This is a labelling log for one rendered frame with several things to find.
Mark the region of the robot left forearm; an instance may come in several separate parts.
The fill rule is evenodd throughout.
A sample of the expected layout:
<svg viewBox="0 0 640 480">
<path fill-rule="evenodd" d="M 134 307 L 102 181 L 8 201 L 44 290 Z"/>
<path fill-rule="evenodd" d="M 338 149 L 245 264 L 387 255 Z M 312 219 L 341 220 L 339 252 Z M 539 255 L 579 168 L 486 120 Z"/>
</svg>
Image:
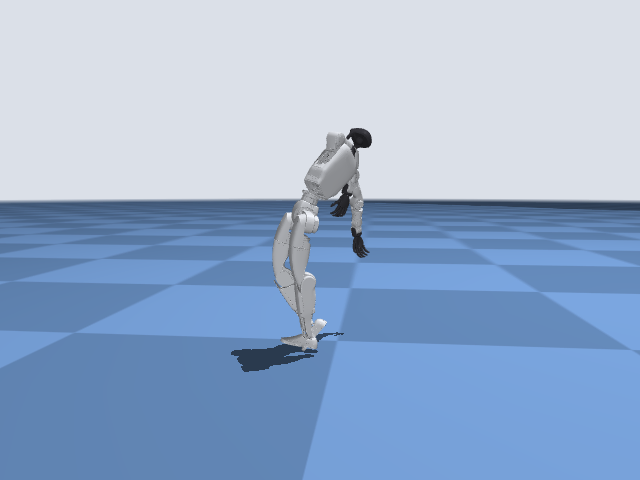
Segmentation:
<svg viewBox="0 0 640 480">
<path fill-rule="evenodd" d="M 359 167 L 359 152 L 358 152 L 358 150 L 356 150 L 356 152 L 355 152 L 355 161 L 357 163 L 357 169 L 358 169 L 358 167 Z M 348 189 L 347 189 L 348 193 L 352 193 L 354 191 L 354 188 L 355 188 L 354 185 L 356 183 L 357 169 L 356 169 L 355 175 L 347 183 L 348 184 Z"/>
</svg>

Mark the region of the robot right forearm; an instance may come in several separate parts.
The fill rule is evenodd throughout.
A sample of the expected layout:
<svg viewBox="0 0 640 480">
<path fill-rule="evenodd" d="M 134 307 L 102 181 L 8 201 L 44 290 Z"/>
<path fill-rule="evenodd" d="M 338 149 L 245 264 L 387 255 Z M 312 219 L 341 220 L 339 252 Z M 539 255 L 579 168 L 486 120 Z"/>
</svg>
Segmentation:
<svg viewBox="0 0 640 480">
<path fill-rule="evenodd" d="M 351 206 L 351 205 L 350 205 Z M 352 226 L 351 228 L 355 228 L 356 229 L 356 234 L 360 233 L 362 231 L 361 225 L 362 225 L 362 213 L 363 213 L 363 209 L 359 209 L 356 210 L 351 206 L 351 213 L 352 213 Z"/>
</svg>

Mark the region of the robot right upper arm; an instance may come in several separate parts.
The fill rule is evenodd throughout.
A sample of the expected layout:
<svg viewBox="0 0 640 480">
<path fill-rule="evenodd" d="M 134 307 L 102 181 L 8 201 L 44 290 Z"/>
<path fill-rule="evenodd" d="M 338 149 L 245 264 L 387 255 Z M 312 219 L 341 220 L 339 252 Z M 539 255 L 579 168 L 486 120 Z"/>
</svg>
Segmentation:
<svg viewBox="0 0 640 480">
<path fill-rule="evenodd" d="M 356 183 L 354 185 L 355 188 L 354 188 L 354 191 L 352 193 L 353 197 L 349 201 L 350 205 L 356 210 L 361 209 L 363 207 L 363 205 L 364 205 L 363 196 L 362 196 L 362 193 L 361 193 L 361 189 L 360 189 L 360 186 L 359 186 L 358 179 L 359 179 L 359 172 L 357 171 Z"/>
</svg>

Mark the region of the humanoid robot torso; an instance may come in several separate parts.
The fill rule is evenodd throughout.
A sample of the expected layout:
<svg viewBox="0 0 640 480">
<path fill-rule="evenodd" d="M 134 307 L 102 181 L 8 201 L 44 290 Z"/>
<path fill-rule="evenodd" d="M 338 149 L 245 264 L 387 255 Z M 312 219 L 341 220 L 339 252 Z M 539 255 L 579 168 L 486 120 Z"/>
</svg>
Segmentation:
<svg viewBox="0 0 640 480">
<path fill-rule="evenodd" d="M 301 200 L 295 203 L 291 214 L 292 221 L 294 222 L 303 210 L 317 216 L 318 200 L 327 200 L 335 196 L 355 175 L 356 169 L 357 163 L 348 145 L 344 143 L 336 149 L 326 147 L 304 179 L 308 191 L 302 190 L 304 194 Z"/>
</svg>

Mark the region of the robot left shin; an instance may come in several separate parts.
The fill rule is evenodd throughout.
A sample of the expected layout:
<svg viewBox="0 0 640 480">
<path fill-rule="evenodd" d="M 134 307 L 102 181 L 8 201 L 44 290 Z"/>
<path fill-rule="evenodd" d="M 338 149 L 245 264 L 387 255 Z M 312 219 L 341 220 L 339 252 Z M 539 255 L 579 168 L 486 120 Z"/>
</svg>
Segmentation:
<svg viewBox="0 0 640 480">
<path fill-rule="evenodd" d="M 302 329 L 302 335 L 304 338 L 306 338 L 307 335 L 306 339 L 312 338 L 312 316 L 315 313 L 316 300 L 315 285 L 316 281 L 312 276 L 304 277 L 301 282 L 300 289 L 297 288 L 297 283 L 294 280 L 297 312 Z M 308 338 L 309 336 L 310 338 Z"/>
</svg>

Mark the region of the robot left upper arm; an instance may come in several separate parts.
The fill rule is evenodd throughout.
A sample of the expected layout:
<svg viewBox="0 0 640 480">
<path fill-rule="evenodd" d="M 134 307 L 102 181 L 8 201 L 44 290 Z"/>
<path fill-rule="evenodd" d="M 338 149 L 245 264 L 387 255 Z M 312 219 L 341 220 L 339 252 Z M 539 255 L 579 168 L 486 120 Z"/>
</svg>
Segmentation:
<svg viewBox="0 0 640 480">
<path fill-rule="evenodd" d="M 331 131 L 327 134 L 327 148 L 328 149 L 336 149 L 340 147 L 342 144 L 346 144 L 349 148 L 352 148 L 352 143 L 345 137 L 343 133 Z M 355 150 L 357 150 L 355 148 Z"/>
</svg>

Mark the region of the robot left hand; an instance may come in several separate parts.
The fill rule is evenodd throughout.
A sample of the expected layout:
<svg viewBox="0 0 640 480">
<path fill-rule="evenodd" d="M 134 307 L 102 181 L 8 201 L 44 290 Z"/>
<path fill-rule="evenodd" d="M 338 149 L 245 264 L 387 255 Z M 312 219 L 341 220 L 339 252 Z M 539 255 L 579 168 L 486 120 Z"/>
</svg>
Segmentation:
<svg viewBox="0 0 640 480">
<path fill-rule="evenodd" d="M 342 195 L 340 196 L 339 200 L 337 200 L 335 203 L 331 204 L 331 207 L 333 207 L 334 205 L 336 205 L 338 203 L 338 206 L 336 207 L 336 209 L 333 212 L 330 212 L 330 214 L 333 214 L 332 216 L 336 216 L 336 217 L 342 217 L 346 214 L 347 208 L 349 206 L 349 196 L 352 196 L 352 193 L 348 193 L 347 192 L 348 189 L 348 184 L 346 184 L 343 189 L 342 189 Z M 337 212 L 338 211 L 338 212 Z M 337 212 L 337 213 L 336 213 Z M 336 214 L 334 214 L 336 213 Z"/>
</svg>

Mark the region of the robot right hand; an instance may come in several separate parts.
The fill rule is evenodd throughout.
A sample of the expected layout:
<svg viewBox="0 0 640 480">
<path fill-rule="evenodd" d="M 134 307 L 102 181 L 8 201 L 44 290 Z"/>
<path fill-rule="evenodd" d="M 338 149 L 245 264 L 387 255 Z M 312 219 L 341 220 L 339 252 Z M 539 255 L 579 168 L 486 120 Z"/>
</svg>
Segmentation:
<svg viewBox="0 0 640 480">
<path fill-rule="evenodd" d="M 357 254 L 360 258 L 366 257 L 364 255 L 368 255 L 368 254 L 366 254 L 365 252 L 367 252 L 367 253 L 370 253 L 370 252 L 366 250 L 366 248 L 365 248 L 365 246 L 363 244 L 364 243 L 363 239 L 360 236 L 360 235 L 362 235 L 362 231 L 360 233 L 356 234 L 356 229 L 353 227 L 353 228 L 351 228 L 351 232 L 352 232 L 352 236 L 354 237 L 354 239 L 353 239 L 353 251 L 354 251 L 354 253 Z"/>
</svg>

